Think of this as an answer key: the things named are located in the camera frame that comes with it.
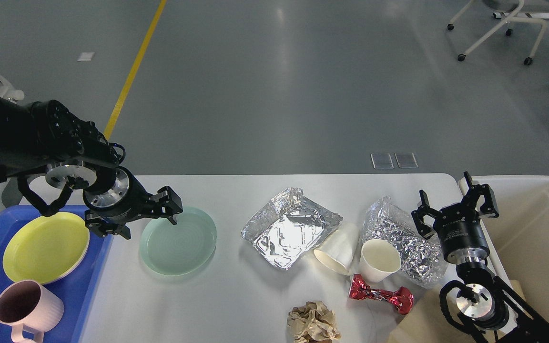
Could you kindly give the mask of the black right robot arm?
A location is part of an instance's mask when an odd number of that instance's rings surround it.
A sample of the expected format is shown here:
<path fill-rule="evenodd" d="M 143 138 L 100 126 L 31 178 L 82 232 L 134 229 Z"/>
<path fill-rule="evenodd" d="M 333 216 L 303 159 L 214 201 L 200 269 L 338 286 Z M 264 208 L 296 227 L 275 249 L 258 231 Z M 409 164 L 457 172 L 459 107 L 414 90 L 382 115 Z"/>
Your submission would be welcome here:
<path fill-rule="evenodd" d="M 483 217 L 499 217 L 494 191 L 476 184 L 464 172 L 467 192 L 460 202 L 431 208 L 427 193 L 411 216 L 423 239 L 436 235 L 445 261 L 456 268 L 457 279 L 440 289 L 439 304 L 449 325 L 477 343 L 494 334 L 497 343 L 549 343 L 549 322 L 488 268 L 490 249 L 481 226 Z"/>

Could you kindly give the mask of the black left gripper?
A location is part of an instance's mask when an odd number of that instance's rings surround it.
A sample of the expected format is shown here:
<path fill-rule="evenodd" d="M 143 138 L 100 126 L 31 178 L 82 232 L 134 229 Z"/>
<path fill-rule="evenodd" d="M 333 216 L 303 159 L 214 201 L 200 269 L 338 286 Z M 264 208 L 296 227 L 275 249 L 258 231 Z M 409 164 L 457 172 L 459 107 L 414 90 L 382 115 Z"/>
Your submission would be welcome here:
<path fill-rule="evenodd" d="M 125 223 L 140 215 L 177 225 L 177 216 L 183 212 L 181 198 L 169 185 L 150 194 L 124 167 L 98 171 L 96 182 L 83 191 L 83 201 L 93 211 L 85 212 L 85 226 L 97 237 L 129 240 L 131 231 Z"/>

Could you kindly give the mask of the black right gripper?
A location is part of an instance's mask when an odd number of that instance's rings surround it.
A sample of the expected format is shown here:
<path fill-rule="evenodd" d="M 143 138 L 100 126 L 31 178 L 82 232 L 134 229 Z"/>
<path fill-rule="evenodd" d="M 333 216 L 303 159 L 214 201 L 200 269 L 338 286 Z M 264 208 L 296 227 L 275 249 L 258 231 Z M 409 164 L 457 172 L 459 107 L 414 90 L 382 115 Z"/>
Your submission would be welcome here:
<path fill-rule="evenodd" d="M 420 204 L 411 212 L 418 234 L 423 239 L 438 235 L 444 259 L 448 263 L 462 263 L 462 258 L 483 261 L 490 255 L 481 217 L 499 217 L 494 191 L 488 184 L 474 184 L 467 171 L 463 173 L 468 189 L 460 204 L 436 210 L 431 208 L 427 193 L 419 191 Z M 425 217 L 434 220 L 427 224 Z"/>

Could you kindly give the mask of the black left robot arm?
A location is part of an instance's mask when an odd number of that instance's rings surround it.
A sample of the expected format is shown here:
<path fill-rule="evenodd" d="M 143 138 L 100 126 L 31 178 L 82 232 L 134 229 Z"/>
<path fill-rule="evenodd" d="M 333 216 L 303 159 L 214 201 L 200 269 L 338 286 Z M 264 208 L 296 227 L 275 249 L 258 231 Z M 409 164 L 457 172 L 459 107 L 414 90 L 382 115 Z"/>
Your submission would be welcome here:
<path fill-rule="evenodd" d="M 20 106 L 0 97 L 0 183 L 16 178 L 20 193 L 45 217 L 80 190 L 85 225 L 98 237 L 130 239 L 127 224 L 138 219 L 176 224 L 183 212 L 179 195 L 168 185 L 148 193 L 122 166 L 125 157 L 124 146 L 57 100 Z"/>

